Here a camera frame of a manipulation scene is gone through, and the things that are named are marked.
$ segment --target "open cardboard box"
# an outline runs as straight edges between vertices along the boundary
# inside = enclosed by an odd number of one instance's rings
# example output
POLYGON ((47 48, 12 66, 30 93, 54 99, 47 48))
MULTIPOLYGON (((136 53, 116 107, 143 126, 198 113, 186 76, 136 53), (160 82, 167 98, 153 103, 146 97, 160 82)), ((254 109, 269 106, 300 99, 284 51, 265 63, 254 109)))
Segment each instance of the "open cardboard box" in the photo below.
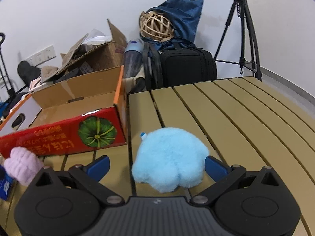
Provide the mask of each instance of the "open cardboard box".
POLYGON ((77 76, 29 94, 0 125, 0 152, 73 154, 126 143, 123 66, 77 76), (15 131, 12 123, 23 118, 15 131))
POLYGON ((59 75, 63 74, 66 70, 71 71, 77 67, 81 67, 83 64, 88 65, 93 72, 121 66, 123 53, 127 46, 126 37, 109 19, 107 19, 107 23, 112 36, 110 41, 96 46, 78 59, 73 60, 73 54, 87 37, 88 34, 86 34, 62 57, 62 66, 58 70, 47 70, 45 74, 43 74, 44 71, 42 70, 42 82, 56 80, 59 78, 59 75))

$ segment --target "tripod leg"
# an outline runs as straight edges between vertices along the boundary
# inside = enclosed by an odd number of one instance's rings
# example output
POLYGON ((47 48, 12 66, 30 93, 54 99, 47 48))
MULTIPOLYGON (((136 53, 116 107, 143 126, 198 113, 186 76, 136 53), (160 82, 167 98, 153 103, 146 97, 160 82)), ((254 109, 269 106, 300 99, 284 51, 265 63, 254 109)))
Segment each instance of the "tripod leg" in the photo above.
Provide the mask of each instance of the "tripod leg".
POLYGON ((226 23, 225 23, 225 28, 224 28, 224 32, 223 32, 223 35, 221 37, 221 40, 220 40, 220 43, 218 45, 218 48, 215 52, 215 57, 214 59, 216 60, 218 54, 219 54, 219 51, 220 51, 220 48, 222 46, 222 43, 223 43, 223 40, 224 40, 224 37, 226 35, 226 31, 227 29, 229 28, 230 24, 231 24, 231 20, 232 20, 232 17, 233 17, 233 14, 234 14, 234 11, 235 11, 235 7, 236 7, 236 3, 237 3, 237 0, 234 0, 233 4, 232 4, 232 7, 231 7, 231 10, 230 10, 230 13, 229 13, 229 16, 227 17, 227 20, 226 20, 226 23))
POLYGON ((241 56, 239 58, 239 66, 241 68, 241 75, 244 72, 244 65, 245 65, 245 21, 244 21, 244 14, 245 14, 245 6, 244 6, 244 0, 240 0, 239 2, 240 7, 240 17, 241 17, 241 56))
POLYGON ((251 39, 251 42, 253 42, 253 45, 254 45, 255 59, 256 59, 256 70, 257 70, 256 77, 257 77, 258 80, 261 81, 261 71, 260 71, 260 61, 259 61, 259 52, 258 52, 257 39, 256 39, 256 34, 255 34, 253 20, 252 20, 252 17, 250 15, 250 12, 249 12, 247 0, 245 0, 244 8, 245 8, 245 16, 246 16, 246 21, 247 21, 247 27, 248 27, 248 31, 250 33, 250 39, 251 39))
POLYGON ((255 55, 254 55, 254 47, 253 47, 253 37, 252 37, 252 30, 250 25, 252 23, 249 22, 249 17, 247 14, 247 10, 245 9, 245 18, 246 18, 246 25, 248 29, 248 35, 249 35, 249 44, 250 44, 250 55, 251 55, 251 64, 252 64, 252 69, 256 69, 256 62, 255 62, 255 55))

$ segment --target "power outlet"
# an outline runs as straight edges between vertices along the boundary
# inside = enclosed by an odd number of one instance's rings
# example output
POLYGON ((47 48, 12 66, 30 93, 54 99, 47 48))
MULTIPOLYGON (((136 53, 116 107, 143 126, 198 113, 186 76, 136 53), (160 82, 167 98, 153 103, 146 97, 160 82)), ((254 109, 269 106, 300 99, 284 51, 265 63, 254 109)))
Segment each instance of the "power outlet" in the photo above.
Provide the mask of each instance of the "power outlet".
POLYGON ((31 66, 38 66, 55 57, 56 57, 55 49, 53 45, 51 45, 48 48, 43 49, 42 51, 37 52, 36 54, 30 56, 29 58, 26 59, 26 61, 29 62, 31 66))
POLYGON ((56 57, 55 49, 54 49, 53 45, 49 46, 48 48, 46 48, 43 51, 44 51, 43 56, 44 56, 45 61, 48 61, 48 60, 56 57))

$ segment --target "fluffy blue toy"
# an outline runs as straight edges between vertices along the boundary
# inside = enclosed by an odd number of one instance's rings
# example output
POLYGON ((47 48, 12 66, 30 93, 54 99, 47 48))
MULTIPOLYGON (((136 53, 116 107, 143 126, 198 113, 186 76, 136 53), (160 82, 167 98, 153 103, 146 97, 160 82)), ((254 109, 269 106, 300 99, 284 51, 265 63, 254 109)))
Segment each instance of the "fluffy blue toy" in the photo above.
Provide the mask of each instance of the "fluffy blue toy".
POLYGON ((162 128, 141 134, 142 143, 132 167, 137 183, 148 183, 161 193, 177 186, 201 183, 208 148, 193 134, 177 128, 162 128))

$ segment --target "blue gripper pad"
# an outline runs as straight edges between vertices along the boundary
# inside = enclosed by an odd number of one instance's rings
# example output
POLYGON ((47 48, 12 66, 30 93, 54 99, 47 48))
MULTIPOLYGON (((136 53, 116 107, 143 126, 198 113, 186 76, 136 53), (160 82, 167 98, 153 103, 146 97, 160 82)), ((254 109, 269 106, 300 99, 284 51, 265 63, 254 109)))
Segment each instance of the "blue gripper pad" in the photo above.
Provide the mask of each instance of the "blue gripper pad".
POLYGON ((103 155, 91 164, 85 166, 84 171, 89 177, 98 182, 109 172, 110 166, 111 163, 109 157, 107 155, 103 155))
POLYGON ((208 156, 204 161, 206 173, 215 181, 223 179, 232 169, 212 156, 208 156))

